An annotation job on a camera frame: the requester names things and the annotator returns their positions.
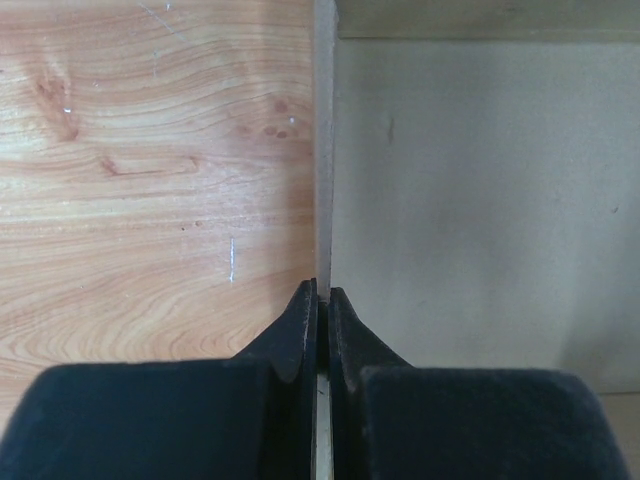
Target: gray surface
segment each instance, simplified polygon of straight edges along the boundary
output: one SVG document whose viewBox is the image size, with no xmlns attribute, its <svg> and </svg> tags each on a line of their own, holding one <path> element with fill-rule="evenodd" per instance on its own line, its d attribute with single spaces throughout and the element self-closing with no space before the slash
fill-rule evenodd
<svg viewBox="0 0 640 480">
<path fill-rule="evenodd" d="M 333 286 L 407 360 L 640 390 L 640 47 L 344 41 Z"/>
<path fill-rule="evenodd" d="M 637 0 L 337 0 L 341 38 L 638 41 Z"/>
</svg>

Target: dark stain spot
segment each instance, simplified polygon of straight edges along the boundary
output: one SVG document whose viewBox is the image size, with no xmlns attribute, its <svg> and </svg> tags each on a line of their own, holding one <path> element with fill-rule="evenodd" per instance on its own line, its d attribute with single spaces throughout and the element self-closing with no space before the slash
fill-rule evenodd
<svg viewBox="0 0 640 480">
<path fill-rule="evenodd" d="M 42 111 L 42 117 L 63 142 L 78 138 L 78 119 L 71 115 L 69 85 L 62 78 L 44 73 L 35 82 L 36 101 Z"/>
<path fill-rule="evenodd" d="M 100 164 L 102 165 L 102 168 L 104 168 L 105 172 L 107 172 L 109 175 L 120 175 L 118 166 L 109 157 L 103 158 L 100 161 Z"/>
<path fill-rule="evenodd" d="M 276 112 L 278 112 L 278 113 L 284 113 L 284 112 L 286 112 L 287 110 L 289 110 L 289 107 L 287 107 L 287 104 L 286 104 L 286 103 L 284 103 L 284 101 L 283 101 L 283 100 L 278 100 L 278 101 L 276 102 Z"/>
</svg>

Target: black plastic part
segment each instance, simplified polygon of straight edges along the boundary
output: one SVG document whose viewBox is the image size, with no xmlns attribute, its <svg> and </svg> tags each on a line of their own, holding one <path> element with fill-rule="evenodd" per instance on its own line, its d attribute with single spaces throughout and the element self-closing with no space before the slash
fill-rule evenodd
<svg viewBox="0 0 640 480">
<path fill-rule="evenodd" d="M 417 369 L 329 304 L 334 478 L 630 478 L 595 395 L 541 370 Z"/>
<path fill-rule="evenodd" d="M 357 404 L 360 372 L 367 366 L 408 366 L 358 319 L 341 288 L 329 302 L 329 384 L 334 478 L 364 475 L 361 411 Z"/>
<path fill-rule="evenodd" d="M 0 444 L 0 478 L 312 478 L 317 303 L 303 282 L 230 360 L 47 370 Z"/>
<path fill-rule="evenodd" d="M 0 479 L 315 478 L 318 365 L 336 480 L 629 478 L 577 378 L 413 368 L 312 280 L 232 359 L 47 370 L 0 444 Z"/>
</svg>

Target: wooden surface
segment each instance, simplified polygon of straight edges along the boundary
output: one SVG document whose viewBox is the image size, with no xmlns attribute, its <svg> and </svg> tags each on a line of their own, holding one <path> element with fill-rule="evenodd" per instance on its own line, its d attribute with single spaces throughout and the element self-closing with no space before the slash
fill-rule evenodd
<svg viewBox="0 0 640 480">
<path fill-rule="evenodd" d="M 49 365 L 233 355 L 313 275 L 310 22 L 0 1 L 0 429 Z"/>
<path fill-rule="evenodd" d="M 336 0 L 342 38 L 639 41 L 636 0 Z"/>
<path fill-rule="evenodd" d="M 640 391 L 640 46 L 337 45 L 332 284 L 425 366 Z"/>
</svg>

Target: white wall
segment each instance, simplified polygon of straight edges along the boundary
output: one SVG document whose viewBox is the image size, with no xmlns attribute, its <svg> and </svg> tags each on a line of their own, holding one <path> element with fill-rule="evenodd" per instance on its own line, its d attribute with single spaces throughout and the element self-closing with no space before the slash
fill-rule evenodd
<svg viewBox="0 0 640 480">
<path fill-rule="evenodd" d="M 640 46 L 349 40 L 333 286 L 418 365 L 640 390 Z"/>
</svg>

